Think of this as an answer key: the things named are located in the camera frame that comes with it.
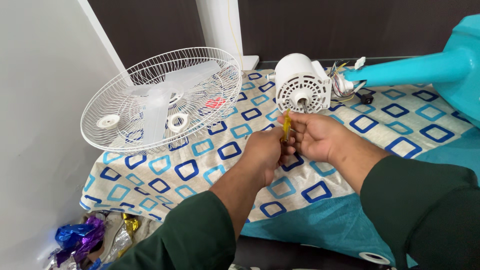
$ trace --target hand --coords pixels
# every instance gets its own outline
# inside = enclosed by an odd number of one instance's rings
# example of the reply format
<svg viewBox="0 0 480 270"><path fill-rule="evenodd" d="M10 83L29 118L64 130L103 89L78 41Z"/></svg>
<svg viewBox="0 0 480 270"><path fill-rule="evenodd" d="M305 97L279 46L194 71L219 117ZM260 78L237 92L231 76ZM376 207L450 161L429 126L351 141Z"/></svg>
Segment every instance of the hand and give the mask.
<svg viewBox="0 0 480 270"><path fill-rule="evenodd" d="M257 131L250 135L245 150L237 163L243 166L245 172L260 175L260 188L272 183L274 170L287 162L287 155L292 155L295 149L291 146L295 139L290 138L286 145L280 142L283 136L281 127L269 131Z"/></svg>
<svg viewBox="0 0 480 270"><path fill-rule="evenodd" d="M292 119L291 128L295 130L291 133L291 137L295 138L295 150L316 162L329 162L336 144L349 136L355 136L332 117L293 111L290 111L289 116ZM277 121L283 124L285 116L279 116Z"/></svg>

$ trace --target black switch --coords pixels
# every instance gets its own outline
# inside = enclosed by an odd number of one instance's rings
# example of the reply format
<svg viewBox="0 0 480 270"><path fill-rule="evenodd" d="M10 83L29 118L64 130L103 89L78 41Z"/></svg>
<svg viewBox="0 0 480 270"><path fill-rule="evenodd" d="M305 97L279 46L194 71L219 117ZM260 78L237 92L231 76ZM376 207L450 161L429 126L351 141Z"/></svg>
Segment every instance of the black switch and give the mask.
<svg viewBox="0 0 480 270"><path fill-rule="evenodd" d="M360 101L362 104L371 104L373 102L373 96L371 94L361 95Z"/></svg>

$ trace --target patterned bedsheet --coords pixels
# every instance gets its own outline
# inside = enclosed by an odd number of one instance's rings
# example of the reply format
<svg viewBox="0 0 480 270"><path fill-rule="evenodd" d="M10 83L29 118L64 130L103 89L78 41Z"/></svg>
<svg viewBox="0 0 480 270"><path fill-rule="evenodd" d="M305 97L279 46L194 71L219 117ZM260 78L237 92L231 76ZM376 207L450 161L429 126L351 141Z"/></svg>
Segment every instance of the patterned bedsheet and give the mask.
<svg viewBox="0 0 480 270"><path fill-rule="evenodd" d="M182 146L155 155L104 152L88 176L80 205L162 222L172 208L207 190L238 161L247 135L279 125L275 83L266 79L272 72L245 71L234 111L206 135L190 136ZM365 93L373 95L372 104L360 103ZM424 154L455 141L479 143L478 129L431 85L362 88L352 100L332 103L321 114L404 158L438 162L443 161L434 160L438 154ZM470 137L463 138L466 131ZM336 169L298 154L258 193L242 234L320 246L355 257L372 252L394 263L390 249L361 210L359 197Z"/></svg>

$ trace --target white plastic ring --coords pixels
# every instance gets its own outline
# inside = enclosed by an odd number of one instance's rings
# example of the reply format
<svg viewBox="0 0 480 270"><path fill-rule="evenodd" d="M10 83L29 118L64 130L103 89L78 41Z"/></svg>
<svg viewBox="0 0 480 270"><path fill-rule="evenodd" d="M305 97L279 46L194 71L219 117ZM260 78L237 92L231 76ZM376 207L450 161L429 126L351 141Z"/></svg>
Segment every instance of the white plastic ring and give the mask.
<svg viewBox="0 0 480 270"><path fill-rule="evenodd" d="M98 120L96 125L99 128L114 129L117 127L119 121L120 121L120 116L116 114L111 114L111 115L102 117L100 120Z"/></svg>
<svg viewBox="0 0 480 270"><path fill-rule="evenodd" d="M175 113L167 117L168 119L168 128L175 133L182 133L190 124L190 116L186 113ZM175 121L181 119L181 125L175 126Z"/></svg>
<svg viewBox="0 0 480 270"><path fill-rule="evenodd" d="M363 259L367 260L367 261L371 261L371 262L374 262L374 263L378 263L378 264L390 264L390 260L383 257L382 255L378 255L378 254L375 254L375 253L371 253L371 252L360 252L359 253L359 256L362 257Z"/></svg>

